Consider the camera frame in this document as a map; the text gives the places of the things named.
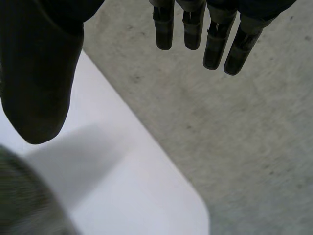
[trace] blurry object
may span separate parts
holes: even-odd
[[[0,233],[75,235],[75,229],[41,179],[0,146]]]

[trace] concrete floor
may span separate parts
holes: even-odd
[[[214,235],[313,234],[313,1],[265,29],[242,72],[202,66],[175,9],[170,51],[147,0],[107,0],[85,51],[204,198]]]

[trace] white surface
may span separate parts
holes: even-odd
[[[27,158],[82,234],[209,234],[203,201],[85,53],[57,138],[27,144],[2,109],[0,130],[0,144]]]

